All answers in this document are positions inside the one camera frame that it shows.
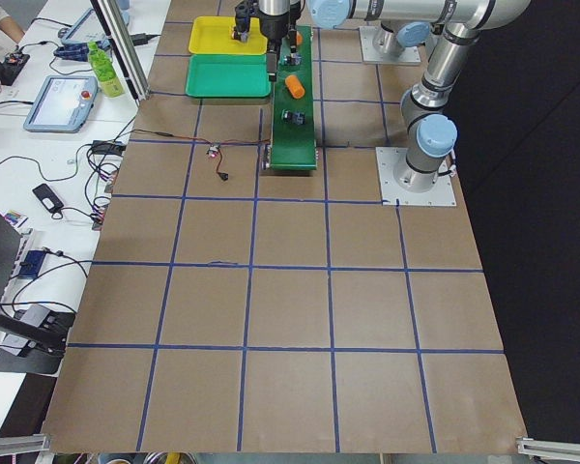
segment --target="dark background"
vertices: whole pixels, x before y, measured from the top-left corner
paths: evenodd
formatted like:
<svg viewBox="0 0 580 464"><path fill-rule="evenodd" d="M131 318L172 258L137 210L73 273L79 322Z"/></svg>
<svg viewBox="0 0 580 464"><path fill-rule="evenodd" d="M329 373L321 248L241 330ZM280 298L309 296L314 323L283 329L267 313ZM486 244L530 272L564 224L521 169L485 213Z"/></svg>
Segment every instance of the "dark background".
<svg viewBox="0 0 580 464"><path fill-rule="evenodd" d="M580 443L580 0L482 33L446 113L528 435Z"/></svg>

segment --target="orange object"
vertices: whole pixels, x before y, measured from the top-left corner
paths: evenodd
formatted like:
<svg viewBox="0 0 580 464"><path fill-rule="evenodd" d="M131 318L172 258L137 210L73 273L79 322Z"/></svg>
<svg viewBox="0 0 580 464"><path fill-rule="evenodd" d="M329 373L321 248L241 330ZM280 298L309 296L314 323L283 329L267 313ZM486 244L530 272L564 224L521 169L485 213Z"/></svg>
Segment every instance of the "orange object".
<svg viewBox="0 0 580 464"><path fill-rule="evenodd" d="M305 95L305 87L298 77L296 77L294 74L290 74L286 77L285 83L292 97L297 100L303 98Z"/></svg>

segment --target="light blue circular cap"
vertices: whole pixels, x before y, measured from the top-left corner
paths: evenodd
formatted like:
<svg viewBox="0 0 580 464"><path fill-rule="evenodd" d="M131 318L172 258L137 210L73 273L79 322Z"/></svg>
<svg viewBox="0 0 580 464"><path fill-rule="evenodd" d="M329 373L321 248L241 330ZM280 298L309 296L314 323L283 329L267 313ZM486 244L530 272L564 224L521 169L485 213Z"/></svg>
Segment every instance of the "light blue circular cap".
<svg viewBox="0 0 580 464"><path fill-rule="evenodd" d="M311 17L317 26L333 29L350 14L351 0L307 0Z"/></svg>
<svg viewBox="0 0 580 464"><path fill-rule="evenodd" d="M432 158L446 156L457 140L457 127L442 114L430 114L417 129L417 143Z"/></svg>
<svg viewBox="0 0 580 464"><path fill-rule="evenodd" d="M417 46L424 43L428 35L428 22L410 22L397 32L397 41L403 47Z"/></svg>

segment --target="white desk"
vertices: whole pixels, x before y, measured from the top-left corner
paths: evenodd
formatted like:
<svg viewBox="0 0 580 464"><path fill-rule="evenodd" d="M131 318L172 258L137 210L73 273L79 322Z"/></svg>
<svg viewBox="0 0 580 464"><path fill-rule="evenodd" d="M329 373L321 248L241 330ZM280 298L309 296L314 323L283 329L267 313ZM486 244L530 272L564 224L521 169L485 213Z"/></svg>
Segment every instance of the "white desk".
<svg viewBox="0 0 580 464"><path fill-rule="evenodd" d="M131 0L130 32L160 34L169 3L169 0ZM39 16L74 23L89 7L90 4L86 0L69 2L48 0ZM56 32L60 27L49 22L37 21L30 27L21 44L33 44L45 40L58 43ZM136 49L146 74L152 66L158 42L159 40L154 39L147 45ZM53 49L54 46L51 44L27 47L24 51L31 55L30 61L14 86L3 88L0 101L33 101L45 77L55 74L48 66L53 58ZM57 60L54 66L64 73L74 69L88 68L86 63L63 60ZM22 125L29 109L29 106L23 105L0 107L0 160L15 155L32 158L41 164L45 177L61 178L74 172L73 160L78 147L90 143L93 139L114 138L135 115L137 106L129 92L115 99L109 99L99 93L88 121L80 132L75 134L25 131ZM128 137L121 138L125 142L127 139ZM82 150L78 174L68 181L51 183L51 187L66 206L89 211L90 208L84 197L84 184L90 173L90 167L85 159L85 150ZM52 219L31 192L32 188L43 182L37 166L31 161L13 159L1 165L0 213L15 210L28 216L25 227L32 227L37 231L36 247L62 249L78 260L92 259L99 233L92 230L90 219L77 212L66 211L64 219ZM64 259L48 256L43 268L50 269L64 262ZM68 266L35 282L24 291L19 300L51 300L77 309L84 283L85 278L81 270L77 266ZM12 290L16 291L20 285L21 283L16 283ZM21 386L23 377L23 374L0 373L0 426Z"/></svg>

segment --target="green conveyor belt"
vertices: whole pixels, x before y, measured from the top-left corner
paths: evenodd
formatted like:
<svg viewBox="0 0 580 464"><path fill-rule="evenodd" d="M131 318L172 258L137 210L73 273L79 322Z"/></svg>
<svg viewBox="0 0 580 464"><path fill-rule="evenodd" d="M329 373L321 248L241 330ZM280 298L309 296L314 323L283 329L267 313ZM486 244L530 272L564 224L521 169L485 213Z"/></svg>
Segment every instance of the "green conveyor belt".
<svg viewBox="0 0 580 464"><path fill-rule="evenodd" d="M287 40L281 47L281 63L274 85L273 129L269 168L291 170L313 170L316 168L316 146L313 121L313 91L311 74L311 27L298 26L303 36L303 43L298 47L302 56L298 66L284 65L283 58L290 54ZM295 100L285 86L288 74L295 74L305 88L305 95ZM284 110L300 111L305 115L305 122L298 126L283 121Z"/></svg>

